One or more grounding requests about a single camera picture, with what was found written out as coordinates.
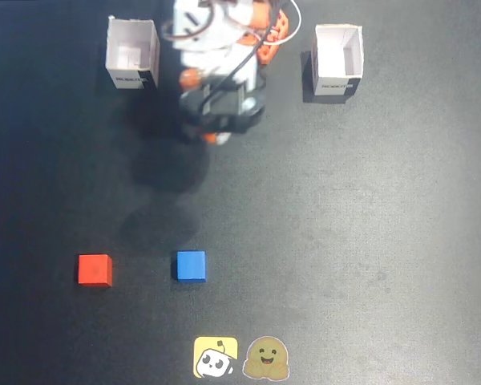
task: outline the open paper box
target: open paper box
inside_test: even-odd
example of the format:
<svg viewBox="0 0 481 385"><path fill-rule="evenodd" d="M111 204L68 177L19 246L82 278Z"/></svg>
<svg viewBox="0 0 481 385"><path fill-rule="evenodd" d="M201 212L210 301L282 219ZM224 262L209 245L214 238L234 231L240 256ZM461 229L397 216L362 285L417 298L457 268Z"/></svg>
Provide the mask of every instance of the open paper box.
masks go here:
<svg viewBox="0 0 481 385"><path fill-rule="evenodd" d="M312 74L315 95L353 95L363 76L362 28L315 26Z"/></svg>
<svg viewBox="0 0 481 385"><path fill-rule="evenodd" d="M117 88L156 87L160 43L152 20L109 16L105 67Z"/></svg>

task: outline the hugging face logo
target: hugging face logo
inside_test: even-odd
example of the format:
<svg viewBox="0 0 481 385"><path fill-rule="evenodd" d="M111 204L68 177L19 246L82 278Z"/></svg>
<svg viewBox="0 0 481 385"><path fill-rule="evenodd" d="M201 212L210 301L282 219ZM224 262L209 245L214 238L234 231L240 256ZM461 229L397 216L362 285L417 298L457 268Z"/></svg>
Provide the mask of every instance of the hugging face logo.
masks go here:
<svg viewBox="0 0 481 385"><path fill-rule="evenodd" d="M250 379L284 381L289 377L289 352L278 338L260 337L249 347L242 371Z"/></svg>
<svg viewBox="0 0 481 385"><path fill-rule="evenodd" d="M194 375L220 378L233 373L239 343L233 337L198 337L194 341Z"/></svg>

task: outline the yellow robot logo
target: yellow robot logo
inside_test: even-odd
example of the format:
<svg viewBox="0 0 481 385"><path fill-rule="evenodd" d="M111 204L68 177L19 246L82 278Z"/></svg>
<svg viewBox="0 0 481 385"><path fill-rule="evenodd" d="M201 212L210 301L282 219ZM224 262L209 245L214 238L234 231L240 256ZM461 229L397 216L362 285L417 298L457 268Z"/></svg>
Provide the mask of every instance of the yellow robot logo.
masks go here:
<svg viewBox="0 0 481 385"><path fill-rule="evenodd" d="M233 373L239 342L234 337L198 337L194 341L194 375L220 378Z"/></svg>

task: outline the brown blob emoji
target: brown blob emoji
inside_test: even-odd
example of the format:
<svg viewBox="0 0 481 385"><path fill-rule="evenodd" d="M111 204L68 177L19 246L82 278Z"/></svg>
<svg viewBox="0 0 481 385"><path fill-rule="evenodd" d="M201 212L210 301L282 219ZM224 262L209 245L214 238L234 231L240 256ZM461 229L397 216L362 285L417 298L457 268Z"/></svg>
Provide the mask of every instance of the brown blob emoji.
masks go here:
<svg viewBox="0 0 481 385"><path fill-rule="evenodd" d="M283 381L289 377L289 352L278 338L260 337L249 346L242 372L250 379Z"/></svg>

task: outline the block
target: block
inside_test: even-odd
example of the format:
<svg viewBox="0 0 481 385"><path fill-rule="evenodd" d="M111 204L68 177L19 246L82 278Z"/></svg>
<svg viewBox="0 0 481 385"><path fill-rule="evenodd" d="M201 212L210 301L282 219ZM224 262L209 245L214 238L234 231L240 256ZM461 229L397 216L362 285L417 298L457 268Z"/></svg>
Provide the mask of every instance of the block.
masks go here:
<svg viewBox="0 0 481 385"><path fill-rule="evenodd" d="M112 260L106 254L79 256L79 284L89 287L112 286Z"/></svg>
<svg viewBox="0 0 481 385"><path fill-rule="evenodd" d="M176 255L176 264L179 282L207 281L207 256L204 251L179 251Z"/></svg>

